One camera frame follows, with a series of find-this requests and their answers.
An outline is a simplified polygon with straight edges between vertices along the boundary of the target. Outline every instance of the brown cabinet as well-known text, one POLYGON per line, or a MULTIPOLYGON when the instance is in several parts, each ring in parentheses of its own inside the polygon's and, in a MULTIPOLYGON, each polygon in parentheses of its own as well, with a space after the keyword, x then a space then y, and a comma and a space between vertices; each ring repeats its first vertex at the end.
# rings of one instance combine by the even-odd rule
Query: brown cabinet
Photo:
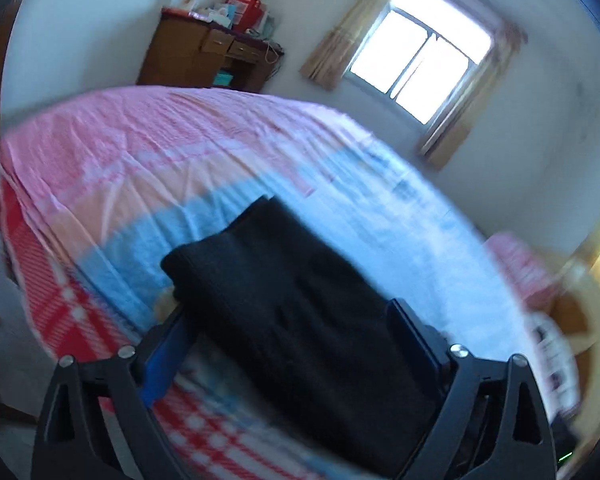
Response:
POLYGON ((264 41, 165 8, 138 84, 208 88, 222 70, 233 76, 228 88, 259 93, 282 55, 264 41))

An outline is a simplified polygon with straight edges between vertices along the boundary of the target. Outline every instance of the metal bolt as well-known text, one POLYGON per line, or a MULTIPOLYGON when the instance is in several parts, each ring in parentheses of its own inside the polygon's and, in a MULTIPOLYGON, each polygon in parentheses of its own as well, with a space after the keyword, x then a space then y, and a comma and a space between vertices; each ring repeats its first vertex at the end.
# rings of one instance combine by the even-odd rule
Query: metal bolt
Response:
POLYGON ((123 359, 129 359, 136 355, 136 349, 131 345, 123 346, 120 350, 118 350, 118 357, 122 357, 123 359))
POLYGON ((72 364, 75 363, 75 358, 72 355, 63 355, 60 360, 58 361, 58 364, 62 367, 62 368, 67 368, 69 366, 71 366, 72 364))
POLYGON ((522 354, 513 354, 511 359, 513 360, 513 363, 520 368, 524 368, 529 364, 529 361, 522 354))
POLYGON ((469 351, 462 345, 453 345, 451 347, 451 353, 461 359, 464 359, 469 355, 469 351))

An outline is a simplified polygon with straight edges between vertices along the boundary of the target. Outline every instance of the folded black garment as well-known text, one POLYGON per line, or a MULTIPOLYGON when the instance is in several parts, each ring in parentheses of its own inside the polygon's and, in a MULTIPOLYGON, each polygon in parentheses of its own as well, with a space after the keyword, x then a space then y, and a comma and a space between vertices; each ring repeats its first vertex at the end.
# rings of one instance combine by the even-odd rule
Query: folded black garment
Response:
POLYGON ((385 325, 386 301, 277 199, 162 261, 174 295, 299 429, 399 473, 435 406, 385 325))

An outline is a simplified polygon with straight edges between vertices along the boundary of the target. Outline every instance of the wall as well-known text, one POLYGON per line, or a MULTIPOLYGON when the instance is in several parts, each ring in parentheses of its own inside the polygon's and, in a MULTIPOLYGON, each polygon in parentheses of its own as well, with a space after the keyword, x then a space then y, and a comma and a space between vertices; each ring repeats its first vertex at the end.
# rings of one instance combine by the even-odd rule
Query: wall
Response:
POLYGON ((3 129, 69 96, 133 84, 160 7, 176 1, 24 0, 4 70, 3 129))
POLYGON ((600 102, 576 128, 526 197, 512 227, 533 244, 571 253, 600 218, 600 102))
POLYGON ((272 0, 285 65, 266 91, 333 106, 419 167, 485 232, 509 228, 573 127, 583 96, 600 91, 600 37, 575 0, 488 0, 529 34, 468 140, 439 173, 415 155, 421 127, 350 80, 334 92, 298 69, 355 0, 272 0))

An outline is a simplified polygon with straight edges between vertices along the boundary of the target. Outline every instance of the drawer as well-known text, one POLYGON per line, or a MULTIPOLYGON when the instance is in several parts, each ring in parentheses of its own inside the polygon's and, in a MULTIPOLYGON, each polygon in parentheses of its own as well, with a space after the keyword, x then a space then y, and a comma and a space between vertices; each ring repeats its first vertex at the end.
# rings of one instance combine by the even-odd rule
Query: drawer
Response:
POLYGON ((229 56, 239 57, 245 61, 257 63, 264 57, 264 51, 253 48, 240 41, 234 41, 234 44, 232 44, 229 49, 229 56))
POLYGON ((225 34, 219 30, 212 30, 206 37, 200 50, 202 52, 211 52, 213 54, 226 54, 231 46, 234 37, 230 34, 225 34))

